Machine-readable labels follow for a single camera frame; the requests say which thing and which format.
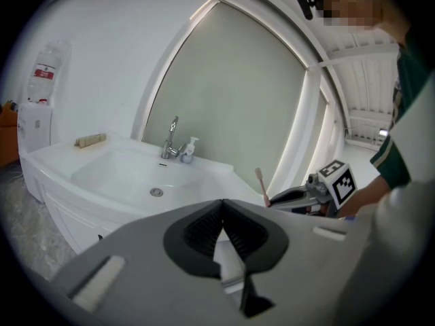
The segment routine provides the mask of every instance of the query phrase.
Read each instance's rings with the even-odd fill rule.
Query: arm
[[[358,190],[349,201],[343,205],[339,217],[356,215],[359,209],[367,204],[377,203],[384,197],[384,195],[390,193],[389,188],[385,179],[379,175],[374,179],[368,186],[363,189]]]

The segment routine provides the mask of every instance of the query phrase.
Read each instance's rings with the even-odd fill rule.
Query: frosted window
[[[217,4],[182,46],[158,91],[144,141],[162,146],[174,116],[174,147],[231,164],[257,192],[268,187],[298,106],[305,69],[272,33],[244,13]]]

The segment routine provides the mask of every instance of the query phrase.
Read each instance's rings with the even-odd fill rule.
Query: person
[[[378,28],[397,41],[400,46],[399,79],[394,86],[391,130],[412,105],[430,75],[430,67],[406,14],[395,0],[307,0],[307,4],[304,1],[299,4],[307,19],[312,18],[312,15],[311,18],[307,16],[307,6],[314,6],[326,24],[364,30]],[[390,137],[370,161],[380,175],[349,199],[341,208],[340,217],[356,215],[364,205],[377,203],[393,188],[410,181],[405,163]]]

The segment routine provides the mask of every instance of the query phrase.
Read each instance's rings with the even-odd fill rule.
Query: water bottle
[[[62,51],[52,43],[44,46],[38,54],[28,86],[29,100],[38,103],[49,99],[54,80],[62,64]]]

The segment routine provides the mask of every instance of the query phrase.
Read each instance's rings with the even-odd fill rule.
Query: white wall
[[[379,175],[377,169],[370,163],[375,151],[364,149],[345,143],[343,153],[338,159],[349,163],[357,187],[366,187],[375,177]]]
[[[57,95],[60,141],[111,129],[129,137],[148,79],[173,38],[206,0],[60,0],[27,27],[3,74],[2,100],[27,98],[39,50],[72,43],[65,91]]]

